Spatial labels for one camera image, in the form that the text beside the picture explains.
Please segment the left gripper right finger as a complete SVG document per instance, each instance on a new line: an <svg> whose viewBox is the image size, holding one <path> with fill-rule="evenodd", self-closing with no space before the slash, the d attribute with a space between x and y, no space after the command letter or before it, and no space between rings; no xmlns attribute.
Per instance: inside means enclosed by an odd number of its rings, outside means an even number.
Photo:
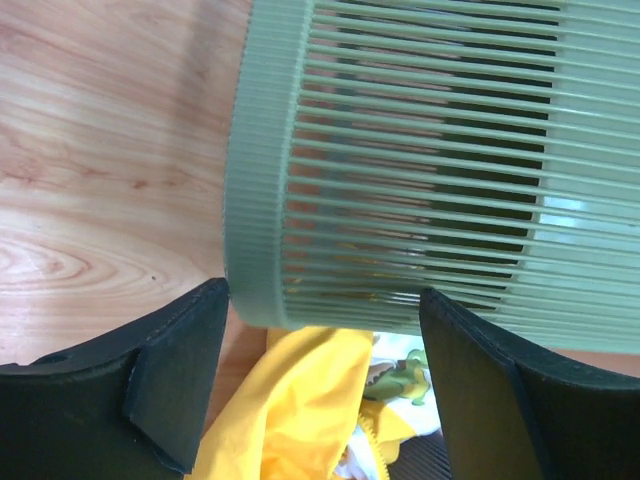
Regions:
<svg viewBox="0 0 640 480"><path fill-rule="evenodd" d="M639 380L573 360L435 289L419 320L456 479L636 479Z"/></svg>

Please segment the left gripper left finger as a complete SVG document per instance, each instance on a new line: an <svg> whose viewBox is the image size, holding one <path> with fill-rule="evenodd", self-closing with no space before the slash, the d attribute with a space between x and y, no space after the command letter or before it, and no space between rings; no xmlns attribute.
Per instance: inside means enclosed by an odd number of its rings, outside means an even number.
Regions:
<svg viewBox="0 0 640 480"><path fill-rule="evenodd" d="M181 479L205 430L229 304L211 279L28 365L1 368L5 479Z"/></svg>

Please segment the green mesh basket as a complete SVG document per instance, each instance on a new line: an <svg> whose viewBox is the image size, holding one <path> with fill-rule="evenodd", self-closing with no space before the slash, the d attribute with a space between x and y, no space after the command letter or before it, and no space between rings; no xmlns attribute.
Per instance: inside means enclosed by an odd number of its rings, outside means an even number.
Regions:
<svg viewBox="0 0 640 480"><path fill-rule="evenodd" d="M639 350L635 1L256 1L224 186L261 327L419 332L422 290Z"/></svg>

